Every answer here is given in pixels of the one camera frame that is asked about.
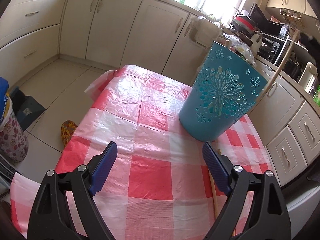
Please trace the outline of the black floor scale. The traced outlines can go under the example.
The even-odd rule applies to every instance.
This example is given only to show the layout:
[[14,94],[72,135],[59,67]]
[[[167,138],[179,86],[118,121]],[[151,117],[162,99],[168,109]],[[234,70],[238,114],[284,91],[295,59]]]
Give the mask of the black floor scale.
[[32,96],[25,95],[18,86],[10,92],[12,109],[23,131],[46,111]]

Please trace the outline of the teal perforated plastic bucket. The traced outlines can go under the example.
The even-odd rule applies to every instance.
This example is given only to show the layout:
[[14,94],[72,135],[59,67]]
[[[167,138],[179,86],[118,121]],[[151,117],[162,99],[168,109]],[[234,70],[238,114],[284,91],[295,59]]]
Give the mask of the teal perforated plastic bucket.
[[195,139],[217,139],[255,104],[267,80],[249,63],[214,42],[178,114]]

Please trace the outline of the floral fabric bag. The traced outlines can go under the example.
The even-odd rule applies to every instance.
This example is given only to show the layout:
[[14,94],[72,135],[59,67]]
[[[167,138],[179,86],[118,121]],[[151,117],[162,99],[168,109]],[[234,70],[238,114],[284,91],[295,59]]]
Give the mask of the floral fabric bag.
[[13,163],[22,162],[27,156],[29,144],[8,99],[5,115],[1,122],[1,154]]

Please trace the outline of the white electric kettle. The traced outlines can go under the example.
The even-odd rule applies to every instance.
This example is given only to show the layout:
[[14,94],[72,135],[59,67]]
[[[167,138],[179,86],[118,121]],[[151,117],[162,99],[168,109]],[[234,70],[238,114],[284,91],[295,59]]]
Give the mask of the white electric kettle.
[[319,86],[319,79],[317,67],[313,63],[308,62],[306,64],[298,84],[310,95],[313,95],[316,92]]

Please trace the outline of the white hanging trash bin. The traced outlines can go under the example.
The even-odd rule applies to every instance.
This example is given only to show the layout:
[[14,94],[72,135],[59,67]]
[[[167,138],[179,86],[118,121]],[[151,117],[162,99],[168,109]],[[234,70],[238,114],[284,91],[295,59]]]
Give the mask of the white hanging trash bin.
[[198,46],[210,48],[214,41],[222,34],[223,29],[220,25],[209,21],[203,16],[198,16],[191,21],[189,37]]

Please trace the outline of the black toaster oven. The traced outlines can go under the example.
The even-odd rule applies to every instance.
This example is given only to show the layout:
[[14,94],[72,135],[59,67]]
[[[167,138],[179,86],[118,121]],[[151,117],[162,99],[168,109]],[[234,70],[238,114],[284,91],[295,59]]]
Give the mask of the black toaster oven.
[[281,53],[283,52],[284,45],[284,39],[263,33],[262,43],[257,55],[266,59],[272,64],[276,64]]

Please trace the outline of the cream kitchen base cabinets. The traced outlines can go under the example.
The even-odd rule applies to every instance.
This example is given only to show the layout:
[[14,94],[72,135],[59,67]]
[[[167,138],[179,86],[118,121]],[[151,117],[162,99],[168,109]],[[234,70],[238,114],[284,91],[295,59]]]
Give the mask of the cream kitchen base cabinets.
[[[1,76],[13,85],[56,55],[97,67],[135,64],[191,84],[209,48],[190,37],[197,14],[169,0],[11,0],[1,16]],[[319,107],[284,74],[250,119],[280,181],[319,156]]]

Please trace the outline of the bamboo chopstick long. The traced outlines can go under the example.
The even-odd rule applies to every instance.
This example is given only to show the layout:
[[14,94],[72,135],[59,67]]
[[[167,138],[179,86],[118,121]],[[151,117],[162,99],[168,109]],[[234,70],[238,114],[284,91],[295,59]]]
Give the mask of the bamboo chopstick long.
[[226,195],[221,192],[212,175],[211,175],[211,172],[209,172],[209,176],[210,176],[210,184],[211,184],[211,188],[212,188],[212,195],[213,195],[213,204],[214,204],[214,216],[215,216],[215,220],[217,220],[226,200],[227,200],[227,197]]

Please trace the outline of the red white checkered tablecloth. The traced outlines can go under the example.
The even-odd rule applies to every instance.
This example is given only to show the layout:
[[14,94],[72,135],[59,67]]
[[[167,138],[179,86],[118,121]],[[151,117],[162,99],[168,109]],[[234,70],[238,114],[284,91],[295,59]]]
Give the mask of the red white checkered tablecloth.
[[116,239],[203,239],[215,222],[202,143],[178,119],[188,85],[126,66],[97,73],[83,88],[91,107],[53,164],[71,172],[118,148],[94,201]]

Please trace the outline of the yellow patterned slipper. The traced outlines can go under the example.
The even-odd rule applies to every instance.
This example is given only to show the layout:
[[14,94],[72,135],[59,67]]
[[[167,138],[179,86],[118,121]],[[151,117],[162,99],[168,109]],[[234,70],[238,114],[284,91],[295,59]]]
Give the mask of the yellow patterned slipper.
[[67,120],[61,125],[60,134],[64,147],[66,147],[66,145],[70,141],[77,127],[77,124],[71,120]]

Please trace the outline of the black microwave oven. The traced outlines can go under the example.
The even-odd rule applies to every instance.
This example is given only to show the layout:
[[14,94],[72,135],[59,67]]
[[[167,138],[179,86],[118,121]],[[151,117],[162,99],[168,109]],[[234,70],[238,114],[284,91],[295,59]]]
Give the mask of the black microwave oven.
[[249,11],[249,18],[264,34],[272,35],[282,40],[286,39],[290,29],[289,25],[268,20],[258,7],[257,3],[252,4]]

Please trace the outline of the blue plastic bag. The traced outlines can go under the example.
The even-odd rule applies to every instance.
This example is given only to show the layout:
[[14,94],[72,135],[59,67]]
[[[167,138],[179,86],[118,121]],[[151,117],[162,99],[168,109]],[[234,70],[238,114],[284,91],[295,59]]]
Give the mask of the blue plastic bag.
[[5,115],[5,110],[7,107],[7,101],[8,101],[8,88],[9,83],[6,79],[0,77],[0,123],[2,123]]

